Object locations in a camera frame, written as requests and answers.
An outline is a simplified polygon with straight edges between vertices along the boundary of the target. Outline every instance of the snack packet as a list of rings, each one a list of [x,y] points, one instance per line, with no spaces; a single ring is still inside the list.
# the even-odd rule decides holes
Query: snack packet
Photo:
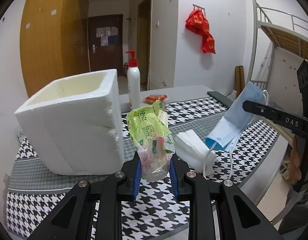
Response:
[[[167,95],[149,95],[148,97],[144,98],[143,102],[152,104],[156,100],[161,100],[163,102],[167,98]]]
[[[171,131],[160,121],[162,102],[130,111],[126,117],[130,137],[141,161],[142,177],[147,182],[163,179],[175,153]]]

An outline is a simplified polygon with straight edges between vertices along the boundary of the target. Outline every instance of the blue surgical mask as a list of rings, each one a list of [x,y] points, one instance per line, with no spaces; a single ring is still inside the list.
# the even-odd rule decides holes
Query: blue surgical mask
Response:
[[[255,119],[255,115],[243,110],[243,102],[267,104],[265,92],[249,82],[230,109],[225,113],[214,129],[205,138],[205,144],[210,149],[232,152],[242,131]]]

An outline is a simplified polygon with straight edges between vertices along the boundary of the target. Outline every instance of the red bag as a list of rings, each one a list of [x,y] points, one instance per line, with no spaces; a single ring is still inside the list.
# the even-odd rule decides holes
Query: red bag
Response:
[[[208,20],[203,15],[201,9],[195,9],[191,12],[185,21],[185,28],[189,31],[203,36],[202,51],[203,53],[211,52],[215,54],[215,41],[213,36],[209,33],[210,25]]]
[[[215,41],[211,34],[207,36],[203,36],[203,44],[202,44],[202,51],[203,53],[211,52],[215,54]]]

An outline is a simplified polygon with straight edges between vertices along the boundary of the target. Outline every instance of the white plastic bottle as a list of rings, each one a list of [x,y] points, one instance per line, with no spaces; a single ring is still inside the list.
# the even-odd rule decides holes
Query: white plastic bottle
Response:
[[[126,53],[131,55],[127,70],[129,106],[131,109],[140,108],[140,72],[135,59],[135,51],[130,50]]]

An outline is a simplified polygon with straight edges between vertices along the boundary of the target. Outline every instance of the styrofoam box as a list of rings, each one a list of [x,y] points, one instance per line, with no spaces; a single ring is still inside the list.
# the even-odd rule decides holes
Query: styrofoam box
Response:
[[[62,175],[104,175],[124,162],[116,69],[55,80],[15,112],[38,156]]]

